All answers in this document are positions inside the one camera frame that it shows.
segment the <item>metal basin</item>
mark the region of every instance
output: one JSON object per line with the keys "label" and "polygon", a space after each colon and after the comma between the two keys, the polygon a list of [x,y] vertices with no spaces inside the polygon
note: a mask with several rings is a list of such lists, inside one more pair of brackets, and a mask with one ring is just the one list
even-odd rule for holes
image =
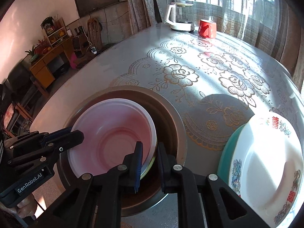
{"label": "metal basin", "polygon": [[[176,156],[177,162],[184,165],[187,139],[180,115],[165,98],[149,89],[119,86],[98,92],[79,105],[65,126],[73,126],[79,116],[89,107],[110,98],[129,99],[144,107],[153,119],[158,141],[164,142],[166,152]],[[70,167],[67,152],[60,155],[57,169],[65,188],[68,188],[77,179]],[[164,197],[165,194],[162,193],[160,186],[157,160],[155,160],[148,173],[141,179],[139,192],[136,195],[122,196],[122,216],[140,213],[154,206]]]}

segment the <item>round table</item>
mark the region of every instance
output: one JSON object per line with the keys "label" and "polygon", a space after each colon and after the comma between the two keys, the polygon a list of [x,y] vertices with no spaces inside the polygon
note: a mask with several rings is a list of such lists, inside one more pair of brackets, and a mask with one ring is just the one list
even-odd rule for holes
{"label": "round table", "polygon": [[[165,97],[179,112],[187,134],[185,166],[194,173],[216,173],[231,134],[258,111],[273,111],[304,136],[303,101],[287,69],[261,50],[224,33],[200,38],[157,24],[120,42],[70,78],[35,118],[31,131],[64,127],[73,110],[107,87],[133,85]],[[287,227],[304,201],[279,227]],[[155,207],[122,218],[125,227],[177,227],[176,195]]]}

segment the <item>floral tablecloth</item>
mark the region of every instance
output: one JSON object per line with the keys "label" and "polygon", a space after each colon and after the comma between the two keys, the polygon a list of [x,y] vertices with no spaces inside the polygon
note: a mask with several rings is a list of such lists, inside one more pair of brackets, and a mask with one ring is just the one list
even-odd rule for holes
{"label": "floral tablecloth", "polygon": [[[288,71],[259,49],[229,35],[200,38],[164,24],[148,28],[102,53],[73,76],[45,105],[31,131],[53,132],[74,107],[107,87],[134,85],[165,97],[179,112],[188,136],[185,166],[216,173],[232,133],[258,111],[273,111],[294,127],[303,148],[303,102]],[[177,201],[122,221],[132,227],[177,227]],[[280,224],[287,227],[304,201]]]}

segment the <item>wooden desk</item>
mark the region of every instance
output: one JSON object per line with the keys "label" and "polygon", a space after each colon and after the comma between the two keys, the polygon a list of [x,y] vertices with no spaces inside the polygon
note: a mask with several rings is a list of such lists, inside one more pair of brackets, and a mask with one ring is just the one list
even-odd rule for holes
{"label": "wooden desk", "polygon": [[59,45],[52,48],[29,68],[29,70],[44,88],[47,88],[55,80],[51,71],[48,69],[48,63],[63,52],[68,59],[71,58],[74,52],[72,37],[65,39]]}

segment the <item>human hand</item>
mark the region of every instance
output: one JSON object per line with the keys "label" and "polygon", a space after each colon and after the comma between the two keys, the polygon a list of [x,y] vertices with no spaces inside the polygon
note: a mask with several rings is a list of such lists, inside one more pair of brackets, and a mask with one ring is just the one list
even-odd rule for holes
{"label": "human hand", "polygon": [[0,202],[0,209],[10,214],[18,214],[18,216],[23,219],[27,216],[32,216],[35,214],[37,203],[35,202],[33,194],[30,194],[23,201],[21,201],[17,207],[7,208]]}

